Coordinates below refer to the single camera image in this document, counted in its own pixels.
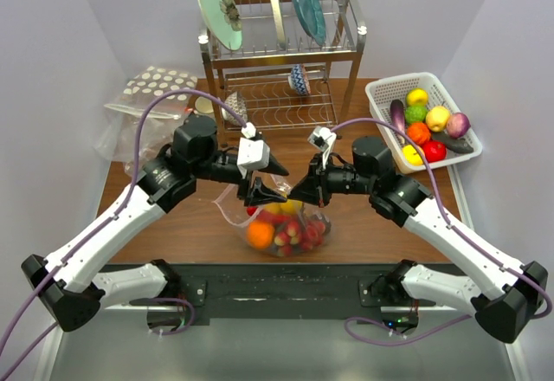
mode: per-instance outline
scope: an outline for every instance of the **green plate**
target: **green plate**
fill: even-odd
[[[227,49],[242,45],[242,22],[233,0],[198,0],[202,18],[219,42]]]

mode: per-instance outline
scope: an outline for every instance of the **orange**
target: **orange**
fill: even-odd
[[[275,228],[271,223],[254,220],[248,225],[246,238],[255,249],[266,249],[274,239]]]
[[[408,137],[415,141],[417,145],[424,145],[431,140],[431,132],[425,123],[414,123],[406,131]]]

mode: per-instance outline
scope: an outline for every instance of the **bowl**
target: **bowl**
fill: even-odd
[[[296,91],[298,95],[309,95],[310,91],[310,81],[308,80],[308,75],[306,73],[306,68],[301,63],[297,63],[293,66],[291,74],[288,76],[288,85]]]
[[[227,99],[225,100],[225,104],[227,104],[231,109],[239,114],[244,121],[248,122],[248,114],[246,111],[246,101],[244,100],[244,97],[241,93],[238,91],[233,92]],[[229,114],[227,111],[222,109],[222,116],[225,121],[228,121],[234,126],[240,126],[241,124],[233,117],[231,114]]]

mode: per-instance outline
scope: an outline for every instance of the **purple onion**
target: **purple onion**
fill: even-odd
[[[459,139],[470,127],[469,118],[464,113],[454,113],[448,119],[447,133],[453,139]]]

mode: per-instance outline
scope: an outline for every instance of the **plate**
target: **plate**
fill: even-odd
[[[287,49],[287,40],[285,38],[285,28],[283,27],[283,17],[280,13],[279,0],[270,0],[271,10],[274,13],[275,31],[277,32],[277,43],[283,50]]]
[[[325,18],[319,0],[293,0],[293,4],[302,29],[319,46],[323,46],[327,34],[325,31]]]
[[[198,0],[204,23],[229,50],[242,45],[242,22],[234,0]]]

